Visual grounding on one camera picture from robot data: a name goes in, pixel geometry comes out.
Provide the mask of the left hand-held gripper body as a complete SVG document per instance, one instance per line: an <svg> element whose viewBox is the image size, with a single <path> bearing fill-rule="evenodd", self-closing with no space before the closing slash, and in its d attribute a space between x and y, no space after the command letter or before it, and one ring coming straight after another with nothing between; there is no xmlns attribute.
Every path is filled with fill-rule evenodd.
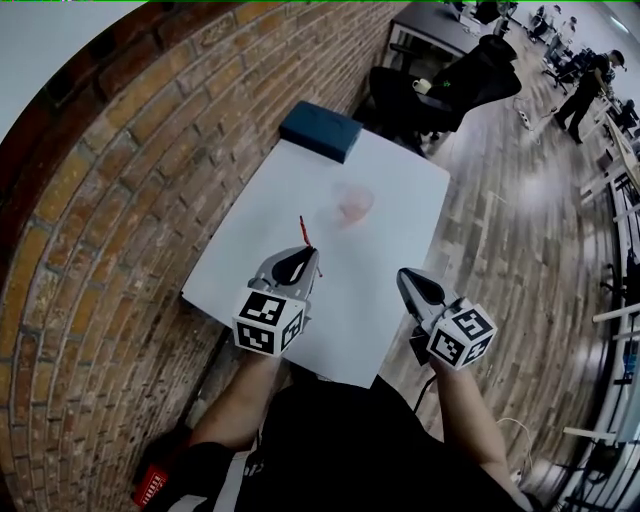
<svg viewBox="0 0 640 512"><path fill-rule="evenodd" d="M310 320L313 281L306 287L272 286L252 278L241 289L232 314L237 347L266 356L282 356Z"/></svg>

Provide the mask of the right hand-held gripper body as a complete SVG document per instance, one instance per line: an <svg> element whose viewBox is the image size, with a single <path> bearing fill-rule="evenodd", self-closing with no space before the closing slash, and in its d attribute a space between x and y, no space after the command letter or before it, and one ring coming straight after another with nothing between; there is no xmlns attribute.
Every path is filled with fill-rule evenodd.
<svg viewBox="0 0 640 512"><path fill-rule="evenodd" d="M436 320L427 352L445 366L460 370L485 354L497 331L480 304L460 298Z"/></svg>

